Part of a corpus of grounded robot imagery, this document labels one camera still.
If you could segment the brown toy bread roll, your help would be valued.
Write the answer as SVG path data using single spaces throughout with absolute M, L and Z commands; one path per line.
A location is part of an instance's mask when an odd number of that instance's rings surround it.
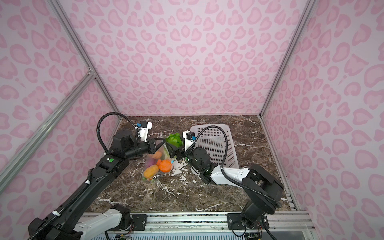
M 153 155 L 152 158 L 155 160 L 161 160 L 163 156 L 163 153 L 161 151 L 156 151 Z

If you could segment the purple toy onion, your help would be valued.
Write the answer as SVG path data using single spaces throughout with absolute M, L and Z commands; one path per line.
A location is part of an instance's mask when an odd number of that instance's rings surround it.
M 153 159 L 153 158 L 147 158 L 146 159 L 146 162 L 145 162 L 145 166 L 144 166 L 144 168 L 145 169 L 147 169 L 147 168 L 149 168 L 149 167 L 151 167 L 151 166 L 153 166 L 153 165 L 156 165 L 157 164 L 157 159 Z

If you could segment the clear zip top bag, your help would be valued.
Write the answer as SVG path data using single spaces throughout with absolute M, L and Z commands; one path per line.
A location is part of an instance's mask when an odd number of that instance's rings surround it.
M 145 158 L 145 163 L 142 171 L 142 179 L 151 181 L 156 177 L 169 174 L 174 168 L 176 157 L 171 157 L 172 148 L 169 149 L 167 144 L 170 144 L 170 137 L 164 137 L 166 140 L 160 141 L 162 146 L 154 153 L 148 154 Z

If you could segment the orange toy pumpkin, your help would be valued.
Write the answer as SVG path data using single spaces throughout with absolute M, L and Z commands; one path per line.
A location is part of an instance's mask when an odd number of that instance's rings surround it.
M 170 160 L 158 160 L 157 166 L 162 173 L 169 173 L 172 170 L 173 164 Z

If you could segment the green toy lettuce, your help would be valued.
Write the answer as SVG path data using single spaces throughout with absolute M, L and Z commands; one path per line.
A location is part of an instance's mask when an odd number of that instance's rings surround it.
M 167 138 L 166 138 L 166 142 L 172 146 L 175 146 L 176 148 L 179 148 L 181 147 L 184 142 L 182 141 L 182 138 L 180 136 L 179 133 L 176 133 L 176 134 L 170 134 Z

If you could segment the yellow toy potato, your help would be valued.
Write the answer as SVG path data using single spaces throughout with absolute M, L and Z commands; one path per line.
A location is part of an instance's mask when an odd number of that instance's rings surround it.
M 151 180 L 159 172 L 159 167 L 157 165 L 152 165 L 145 169 L 143 172 L 143 177 L 147 180 Z

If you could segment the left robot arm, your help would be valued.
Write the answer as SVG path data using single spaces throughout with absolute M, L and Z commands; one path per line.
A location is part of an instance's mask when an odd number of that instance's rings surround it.
M 144 154 L 154 154 L 164 139 L 150 138 L 140 141 L 130 130 L 120 130 L 107 148 L 100 133 L 98 140 L 105 150 L 96 166 L 88 170 L 86 180 L 77 190 L 44 219 L 36 218 L 28 226 L 31 240 L 79 240 L 85 232 L 76 232 L 79 219 L 98 197 L 129 165 L 129 161 Z

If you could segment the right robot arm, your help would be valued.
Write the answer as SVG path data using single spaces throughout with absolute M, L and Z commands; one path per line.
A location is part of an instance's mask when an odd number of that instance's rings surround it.
M 207 185 L 228 185 L 241 188 L 249 200 L 240 214 L 240 223 L 248 228 L 269 229 L 267 215 L 273 215 L 281 207 L 284 186 L 259 164 L 249 168 L 226 168 L 215 164 L 207 151 L 201 147 L 173 148 L 168 146 L 170 156 L 186 160 L 193 171 Z

